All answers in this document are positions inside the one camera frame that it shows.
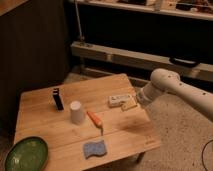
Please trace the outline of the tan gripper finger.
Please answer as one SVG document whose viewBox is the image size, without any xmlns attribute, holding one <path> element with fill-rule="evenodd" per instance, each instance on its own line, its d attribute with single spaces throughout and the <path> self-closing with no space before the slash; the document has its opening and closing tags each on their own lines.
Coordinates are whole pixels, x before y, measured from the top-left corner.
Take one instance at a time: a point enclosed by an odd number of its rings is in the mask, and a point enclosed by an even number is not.
<svg viewBox="0 0 213 171">
<path fill-rule="evenodd" d="M 133 103 L 133 102 L 125 102 L 122 106 L 121 106 L 121 109 L 123 111 L 127 111 L 129 109 L 132 109 L 134 107 L 136 107 L 137 104 L 136 103 Z"/>
</svg>

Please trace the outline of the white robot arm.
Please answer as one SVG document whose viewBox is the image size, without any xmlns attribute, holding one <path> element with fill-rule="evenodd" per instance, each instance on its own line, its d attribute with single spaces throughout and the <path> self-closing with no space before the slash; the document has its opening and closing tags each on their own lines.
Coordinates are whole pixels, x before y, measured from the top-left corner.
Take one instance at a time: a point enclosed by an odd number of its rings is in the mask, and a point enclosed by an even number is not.
<svg viewBox="0 0 213 171">
<path fill-rule="evenodd" d="M 177 72 L 163 68 L 155 69 L 151 73 L 150 81 L 136 93 L 136 96 L 129 93 L 111 95 L 108 97 L 108 105 L 120 107 L 132 102 L 146 106 L 165 93 L 178 96 L 213 122 L 213 93 L 188 85 L 181 81 Z"/>
</svg>

